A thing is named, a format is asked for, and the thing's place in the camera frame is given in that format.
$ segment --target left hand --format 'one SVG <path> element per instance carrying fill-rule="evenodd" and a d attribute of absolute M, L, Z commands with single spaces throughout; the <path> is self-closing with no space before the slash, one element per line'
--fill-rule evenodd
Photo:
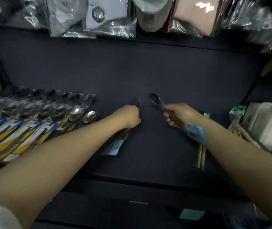
<path fill-rule="evenodd" d="M 134 128 L 140 124 L 139 110 L 136 106 L 126 105 L 119 108 L 112 114 L 118 122 L 123 124 L 123 128 Z"/>

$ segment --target right hand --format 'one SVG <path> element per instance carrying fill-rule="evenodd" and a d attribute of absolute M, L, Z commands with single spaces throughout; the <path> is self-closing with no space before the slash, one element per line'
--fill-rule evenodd
<path fill-rule="evenodd" d="M 202 118 L 202 114 L 185 103 L 165 104 L 164 108 L 171 110 L 173 114 L 175 114 L 175 117 L 184 124 L 191 123 L 198 125 Z M 168 112 L 164 112 L 163 116 L 165 117 L 165 121 L 168 122 L 170 126 L 177 128 L 180 127 L 180 123 L 175 122 L 175 117 L 171 116 L 171 113 L 169 114 Z"/>

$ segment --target forearm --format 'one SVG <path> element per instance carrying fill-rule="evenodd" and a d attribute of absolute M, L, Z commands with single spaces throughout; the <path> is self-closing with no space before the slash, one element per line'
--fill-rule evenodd
<path fill-rule="evenodd" d="M 272 220 L 272 155 L 208 118 L 201 119 L 200 127 L 210 153 Z"/>
<path fill-rule="evenodd" d="M 24 228 L 30 227 L 94 152 L 122 128 L 111 115 L 25 153 L 0 170 L 0 205 L 12 210 Z"/>

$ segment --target pink face mask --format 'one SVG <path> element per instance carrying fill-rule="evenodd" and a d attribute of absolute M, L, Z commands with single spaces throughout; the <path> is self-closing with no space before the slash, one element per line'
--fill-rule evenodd
<path fill-rule="evenodd" d="M 173 17 L 191 23 L 210 36 L 218 13 L 220 0 L 176 0 Z"/>

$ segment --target hand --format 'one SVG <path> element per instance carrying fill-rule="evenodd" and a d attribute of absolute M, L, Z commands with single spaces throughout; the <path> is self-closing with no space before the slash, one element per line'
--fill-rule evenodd
<path fill-rule="evenodd" d="M 174 115 L 168 112 L 164 112 L 163 116 L 165 117 L 165 121 L 169 123 L 170 126 L 180 127 L 180 123 L 175 121 L 177 118 L 182 123 L 191 123 L 194 125 L 199 125 L 199 121 L 202 118 L 202 114 L 198 111 L 191 108 L 189 105 L 185 103 L 179 104 L 165 104 L 165 109 L 171 110 Z"/>
<path fill-rule="evenodd" d="M 122 123 L 122 128 L 134 128 L 140 124 L 139 110 L 136 106 L 126 105 L 119 108 L 112 114 L 118 122 Z"/>

